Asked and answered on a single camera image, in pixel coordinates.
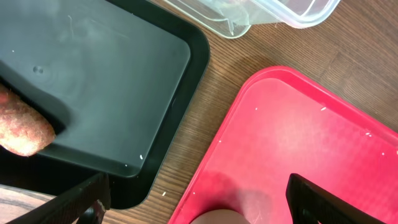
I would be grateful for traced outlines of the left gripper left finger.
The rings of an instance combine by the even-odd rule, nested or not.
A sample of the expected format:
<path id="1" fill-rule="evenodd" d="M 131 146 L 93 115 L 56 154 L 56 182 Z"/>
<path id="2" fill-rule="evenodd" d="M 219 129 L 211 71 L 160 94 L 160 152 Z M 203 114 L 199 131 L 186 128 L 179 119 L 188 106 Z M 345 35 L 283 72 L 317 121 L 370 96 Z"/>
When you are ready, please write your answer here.
<path id="1" fill-rule="evenodd" d="M 8 224 L 101 224 L 110 209 L 107 174 L 96 174 Z"/>

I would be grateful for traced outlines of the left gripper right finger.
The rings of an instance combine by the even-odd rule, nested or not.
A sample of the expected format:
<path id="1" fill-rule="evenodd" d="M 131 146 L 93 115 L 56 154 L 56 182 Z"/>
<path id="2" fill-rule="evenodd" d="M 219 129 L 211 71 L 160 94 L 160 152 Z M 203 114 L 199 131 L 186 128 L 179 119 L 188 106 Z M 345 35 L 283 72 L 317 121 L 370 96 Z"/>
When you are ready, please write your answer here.
<path id="1" fill-rule="evenodd" d="M 383 224 L 298 174 L 290 174 L 285 196 L 293 224 Z"/>

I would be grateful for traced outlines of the green bowl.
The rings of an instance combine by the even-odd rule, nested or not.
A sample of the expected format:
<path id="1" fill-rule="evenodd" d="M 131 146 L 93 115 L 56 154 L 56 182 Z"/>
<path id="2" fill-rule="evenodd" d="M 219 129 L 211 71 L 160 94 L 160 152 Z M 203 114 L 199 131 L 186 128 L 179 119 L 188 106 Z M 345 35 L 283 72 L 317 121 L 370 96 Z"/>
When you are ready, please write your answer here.
<path id="1" fill-rule="evenodd" d="M 249 224 L 249 222 L 238 212 L 219 209 L 196 217 L 190 224 Z"/>

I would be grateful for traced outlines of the orange carrot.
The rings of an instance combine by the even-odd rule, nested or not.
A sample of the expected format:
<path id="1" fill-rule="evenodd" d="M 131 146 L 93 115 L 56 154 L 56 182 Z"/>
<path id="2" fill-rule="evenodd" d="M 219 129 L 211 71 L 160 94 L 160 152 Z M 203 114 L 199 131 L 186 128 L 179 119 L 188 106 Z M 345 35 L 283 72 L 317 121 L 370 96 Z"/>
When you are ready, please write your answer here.
<path id="1" fill-rule="evenodd" d="M 55 140 L 51 124 L 1 85 L 1 146 L 18 156 L 32 156 Z"/>

